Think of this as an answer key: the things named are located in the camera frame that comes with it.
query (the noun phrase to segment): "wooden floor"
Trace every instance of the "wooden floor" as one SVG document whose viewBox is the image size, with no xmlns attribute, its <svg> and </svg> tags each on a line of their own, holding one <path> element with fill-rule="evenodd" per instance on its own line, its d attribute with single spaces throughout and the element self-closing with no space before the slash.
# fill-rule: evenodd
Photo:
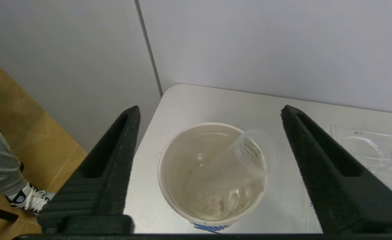
<svg viewBox="0 0 392 240">
<path fill-rule="evenodd" d="M 85 150 L 1 68 L 0 128 L 25 165 L 24 177 L 43 190 L 57 192 L 86 157 Z M 36 217 L 11 208 L 1 193 L 0 208 L 19 214 L 14 224 L 0 220 L 0 240 L 40 233 Z"/>
</svg>

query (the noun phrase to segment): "plastic container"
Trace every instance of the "plastic container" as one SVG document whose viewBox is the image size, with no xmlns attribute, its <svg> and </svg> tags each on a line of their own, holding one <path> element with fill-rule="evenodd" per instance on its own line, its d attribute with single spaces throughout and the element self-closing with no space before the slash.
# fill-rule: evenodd
<svg viewBox="0 0 392 240">
<path fill-rule="evenodd" d="M 330 134 L 392 190 L 392 136 L 331 126 Z"/>
<path fill-rule="evenodd" d="M 230 226 L 253 211 L 266 187 L 266 163 L 242 130 L 202 123 L 170 140 L 161 156 L 159 186 L 168 204 L 208 231 Z"/>
</svg>

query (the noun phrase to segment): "white shoelace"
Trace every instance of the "white shoelace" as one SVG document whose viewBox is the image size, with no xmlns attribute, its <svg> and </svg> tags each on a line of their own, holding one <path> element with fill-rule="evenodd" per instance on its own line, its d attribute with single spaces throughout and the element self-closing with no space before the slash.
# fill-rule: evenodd
<svg viewBox="0 0 392 240">
<path fill-rule="evenodd" d="M 33 209 L 36 212 L 40 212 L 43 207 L 48 203 L 48 198 L 45 196 L 45 191 L 38 191 L 33 188 L 27 195 L 26 199 L 22 203 L 13 203 L 18 208 L 24 208 L 25 210 Z"/>
</svg>

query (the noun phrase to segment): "sneaker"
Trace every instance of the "sneaker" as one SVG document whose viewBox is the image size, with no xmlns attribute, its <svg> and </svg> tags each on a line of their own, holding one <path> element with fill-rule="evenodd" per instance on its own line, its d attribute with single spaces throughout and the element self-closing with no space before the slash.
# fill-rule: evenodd
<svg viewBox="0 0 392 240">
<path fill-rule="evenodd" d="M 54 195 L 54 193 L 40 190 L 28 182 L 26 187 L 21 189 L 17 194 L 7 196 L 7 199 L 11 207 L 21 208 L 38 215 Z"/>
</svg>

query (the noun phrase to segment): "clear plastic tray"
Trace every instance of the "clear plastic tray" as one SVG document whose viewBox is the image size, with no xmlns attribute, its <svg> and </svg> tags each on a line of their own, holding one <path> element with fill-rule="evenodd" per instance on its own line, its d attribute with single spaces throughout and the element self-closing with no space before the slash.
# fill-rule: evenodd
<svg viewBox="0 0 392 240">
<path fill-rule="evenodd" d="M 330 135 L 392 190 L 392 136 L 337 126 Z"/>
</svg>

